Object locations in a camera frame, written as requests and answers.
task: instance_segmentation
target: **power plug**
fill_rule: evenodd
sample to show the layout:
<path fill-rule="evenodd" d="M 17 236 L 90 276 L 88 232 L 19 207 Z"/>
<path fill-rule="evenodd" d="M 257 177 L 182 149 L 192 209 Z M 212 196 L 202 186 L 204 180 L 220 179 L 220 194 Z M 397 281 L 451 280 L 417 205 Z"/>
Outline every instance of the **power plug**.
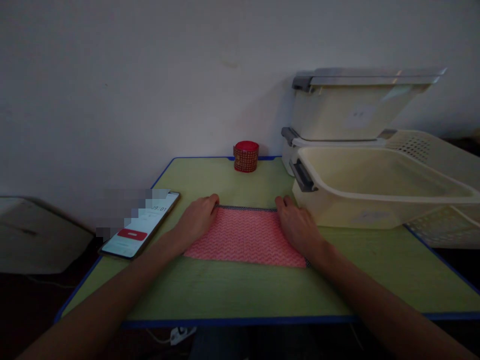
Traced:
<path fill-rule="evenodd" d="M 177 345 L 197 331 L 197 327 L 175 327 L 170 332 L 170 345 Z"/>

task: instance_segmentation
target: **blue table edge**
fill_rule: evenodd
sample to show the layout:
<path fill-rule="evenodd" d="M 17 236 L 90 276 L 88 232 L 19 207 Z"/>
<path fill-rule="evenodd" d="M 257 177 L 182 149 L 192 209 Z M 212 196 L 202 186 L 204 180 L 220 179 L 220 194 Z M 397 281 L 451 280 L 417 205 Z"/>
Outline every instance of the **blue table edge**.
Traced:
<path fill-rule="evenodd" d="M 277 156 L 259 156 L 259 161 L 272 161 L 276 158 L 281 158 L 281 155 Z M 150 189 L 159 182 L 162 175 L 167 171 L 169 166 L 175 159 L 211 159 L 211 158 L 227 158 L 230 161 L 234 161 L 234 156 L 177 156 L 174 157 L 165 169 L 161 172 L 160 176 L 156 179 Z M 479 296 L 480 291 L 473 286 L 465 277 L 463 277 L 455 268 L 453 268 L 443 257 L 441 257 L 435 250 L 433 250 L 425 241 L 422 240 L 410 227 L 406 224 L 403 225 L 418 241 L 420 241 L 428 250 L 430 250 L 442 263 L 444 263 L 451 271 L 453 271 L 460 279 L 462 279 L 469 287 L 471 287 Z M 56 313 L 53 323 L 57 323 L 62 318 L 62 314 L 69 305 L 70 301 L 77 294 L 84 282 L 90 276 L 97 264 L 102 259 L 99 256 L 90 270 L 85 274 L 83 279 L 77 285 L 75 290 L 70 294 L 67 301 L 60 310 Z M 480 311 L 473 312 L 427 312 L 423 315 L 432 321 L 441 320 L 479 320 Z M 335 323 L 352 323 L 359 321 L 359 317 L 356 315 L 328 315 L 328 316 L 285 316 L 285 317 L 235 317 L 235 318 L 209 318 L 209 319 L 174 319 L 174 320 L 127 320 L 122 322 L 122 329 L 143 329 L 143 328 L 173 328 L 173 327 L 194 327 L 194 326 L 252 326 L 252 325 L 285 325 L 285 324 L 335 324 Z"/>

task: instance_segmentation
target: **smartphone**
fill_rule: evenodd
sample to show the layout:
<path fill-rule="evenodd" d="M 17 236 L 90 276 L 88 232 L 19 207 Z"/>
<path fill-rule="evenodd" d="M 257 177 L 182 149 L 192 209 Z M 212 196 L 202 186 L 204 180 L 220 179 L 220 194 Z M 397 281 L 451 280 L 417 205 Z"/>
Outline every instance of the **smartphone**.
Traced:
<path fill-rule="evenodd" d="M 160 225 L 180 199 L 179 192 L 170 191 L 165 199 L 152 200 L 152 208 L 138 209 L 138 217 L 111 237 L 98 251 L 100 255 L 132 260 L 139 256 Z"/>

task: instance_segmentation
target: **hand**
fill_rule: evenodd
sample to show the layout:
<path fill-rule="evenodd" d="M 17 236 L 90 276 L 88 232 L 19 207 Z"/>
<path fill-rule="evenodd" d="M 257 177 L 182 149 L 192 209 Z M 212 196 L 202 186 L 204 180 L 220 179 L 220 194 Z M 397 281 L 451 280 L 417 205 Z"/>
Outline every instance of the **hand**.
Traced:
<path fill-rule="evenodd" d="M 312 261 L 318 245 L 327 241 L 319 233 L 312 215 L 304 208 L 298 208 L 290 196 L 275 198 L 281 229 L 288 242 L 305 258 Z"/>
<path fill-rule="evenodd" d="M 219 196 L 212 194 L 198 198 L 185 209 L 178 223 L 169 232 L 178 255 L 207 233 L 217 216 L 219 209 L 215 205 L 219 202 Z"/>

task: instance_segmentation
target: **pink cloth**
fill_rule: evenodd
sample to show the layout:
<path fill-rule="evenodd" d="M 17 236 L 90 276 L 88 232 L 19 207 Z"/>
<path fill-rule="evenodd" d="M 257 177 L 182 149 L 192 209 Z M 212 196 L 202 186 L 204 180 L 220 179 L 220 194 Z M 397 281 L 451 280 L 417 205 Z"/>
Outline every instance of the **pink cloth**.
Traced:
<path fill-rule="evenodd" d="M 305 258 L 287 241 L 276 212 L 219 208 L 207 234 L 186 257 L 305 268 Z"/>

